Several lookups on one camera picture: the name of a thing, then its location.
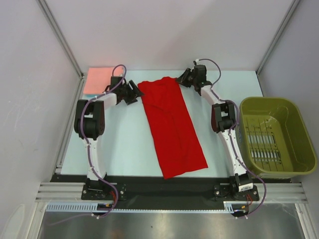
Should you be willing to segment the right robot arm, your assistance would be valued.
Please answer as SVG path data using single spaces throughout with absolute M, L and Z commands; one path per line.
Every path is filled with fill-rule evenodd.
M 243 162 L 236 139 L 235 127 L 238 121 L 235 103 L 221 99 L 214 92 L 213 83 L 207 80 L 205 65 L 195 64 L 192 69 L 187 68 L 176 81 L 182 86 L 194 87 L 194 90 L 211 105 L 211 127 L 224 146 L 230 172 L 228 190 L 223 196 L 236 201 L 252 201 L 250 194 L 254 193 L 253 180 Z

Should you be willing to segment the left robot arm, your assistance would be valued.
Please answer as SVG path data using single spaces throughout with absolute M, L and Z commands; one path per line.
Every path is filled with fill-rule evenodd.
M 112 76 L 105 91 L 90 100 L 78 100 L 74 119 L 74 130 L 82 139 L 87 151 L 88 172 L 82 191 L 82 200 L 104 200 L 115 195 L 115 187 L 106 183 L 107 170 L 102 159 L 101 137 L 105 131 L 105 110 L 121 101 L 127 105 L 137 102 L 142 91 L 124 77 Z

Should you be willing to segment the red t shirt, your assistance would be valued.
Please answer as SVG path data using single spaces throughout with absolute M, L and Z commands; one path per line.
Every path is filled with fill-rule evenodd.
M 208 167 L 179 84 L 163 77 L 138 84 L 164 179 Z

